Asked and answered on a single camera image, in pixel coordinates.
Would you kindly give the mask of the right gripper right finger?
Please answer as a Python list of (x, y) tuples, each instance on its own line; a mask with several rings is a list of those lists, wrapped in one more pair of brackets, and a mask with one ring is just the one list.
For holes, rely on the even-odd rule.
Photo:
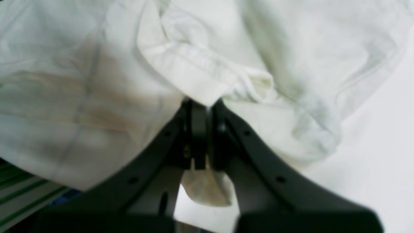
[(233, 183), (240, 210), (236, 233), (384, 232), (374, 211), (295, 171), (222, 100), (211, 118), (211, 163)]

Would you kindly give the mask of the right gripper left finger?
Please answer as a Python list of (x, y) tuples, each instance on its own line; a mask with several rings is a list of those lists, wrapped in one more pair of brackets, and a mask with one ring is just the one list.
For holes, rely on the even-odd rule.
[(178, 233), (185, 171), (205, 168), (206, 108), (185, 100), (132, 162), (87, 192), (43, 211), (34, 233)]

